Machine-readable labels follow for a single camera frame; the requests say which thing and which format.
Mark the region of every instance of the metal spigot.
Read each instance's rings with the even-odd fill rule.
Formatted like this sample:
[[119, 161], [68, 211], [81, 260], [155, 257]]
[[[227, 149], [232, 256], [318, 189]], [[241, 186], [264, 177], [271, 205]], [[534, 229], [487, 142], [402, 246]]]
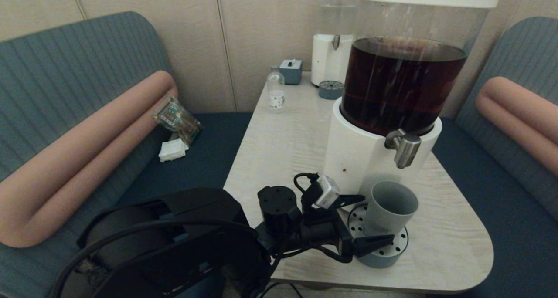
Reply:
[[331, 45], [333, 45], [334, 50], [337, 50], [340, 41], [341, 41], [341, 36], [339, 34], [333, 36], [333, 40], [331, 40]]
[[403, 129], [397, 129], [385, 136], [385, 147], [396, 150], [393, 161], [398, 169], [404, 169], [413, 163], [420, 143], [421, 139], [417, 135], [405, 133]]

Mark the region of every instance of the beige wall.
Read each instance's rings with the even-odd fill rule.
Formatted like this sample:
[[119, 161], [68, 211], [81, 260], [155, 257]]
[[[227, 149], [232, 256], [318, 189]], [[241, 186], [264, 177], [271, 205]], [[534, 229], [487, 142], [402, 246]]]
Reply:
[[[251, 112], [269, 73], [285, 58], [311, 67], [317, 0], [0, 0], [0, 40], [124, 10], [161, 35], [181, 99], [192, 112]], [[490, 12], [442, 111], [462, 106], [502, 33], [531, 16], [558, 18], [558, 0], [500, 0]]]

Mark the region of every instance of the beverage dispenser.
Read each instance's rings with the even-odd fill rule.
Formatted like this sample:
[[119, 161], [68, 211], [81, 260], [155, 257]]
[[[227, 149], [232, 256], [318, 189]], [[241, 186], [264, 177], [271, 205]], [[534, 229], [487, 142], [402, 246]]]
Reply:
[[356, 14], [357, 0], [320, 0], [312, 47], [314, 85], [326, 80], [345, 82]]
[[358, 0], [343, 97], [324, 172], [369, 196], [413, 182], [440, 135], [438, 115], [498, 0]]

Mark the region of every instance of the dark blue seat cushion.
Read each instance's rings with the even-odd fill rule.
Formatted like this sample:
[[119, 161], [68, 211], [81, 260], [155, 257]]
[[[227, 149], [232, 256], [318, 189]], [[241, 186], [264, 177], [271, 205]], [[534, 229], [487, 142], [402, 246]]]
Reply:
[[[120, 198], [118, 205], [197, 187], [223, 188], [252, 114], [217, 113], [195, 117], [204, 129], [186, 156], [165, 163], [154, 157]], [[223, 276], [215, 274], [178, 298], [220, 298], [224, 284]]]
[[494, 247], [494, 265], [486, 280], [455, 297], [558, 297], [558, 224], [453, 121], [442, 122], [433, 152]]

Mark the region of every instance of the snack package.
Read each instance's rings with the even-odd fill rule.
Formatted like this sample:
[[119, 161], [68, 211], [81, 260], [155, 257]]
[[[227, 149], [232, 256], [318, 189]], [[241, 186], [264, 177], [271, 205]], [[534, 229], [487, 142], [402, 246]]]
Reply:
[[177, 133], [188, 147], [203, 129], [201, 123], [175, 97], [169, 97], [167, 102], [161, 103], [153, 118], [166, 129]]

